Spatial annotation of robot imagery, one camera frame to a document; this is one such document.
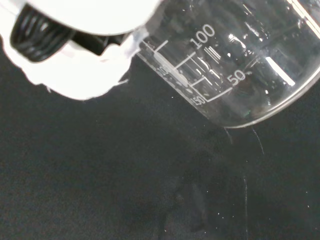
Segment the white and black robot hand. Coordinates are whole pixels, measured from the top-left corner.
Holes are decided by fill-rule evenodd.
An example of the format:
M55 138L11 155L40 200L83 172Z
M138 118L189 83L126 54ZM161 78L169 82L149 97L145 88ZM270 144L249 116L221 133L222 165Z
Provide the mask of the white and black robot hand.
M84 101L120 84L159 0L3 0L8 59L34 85Z

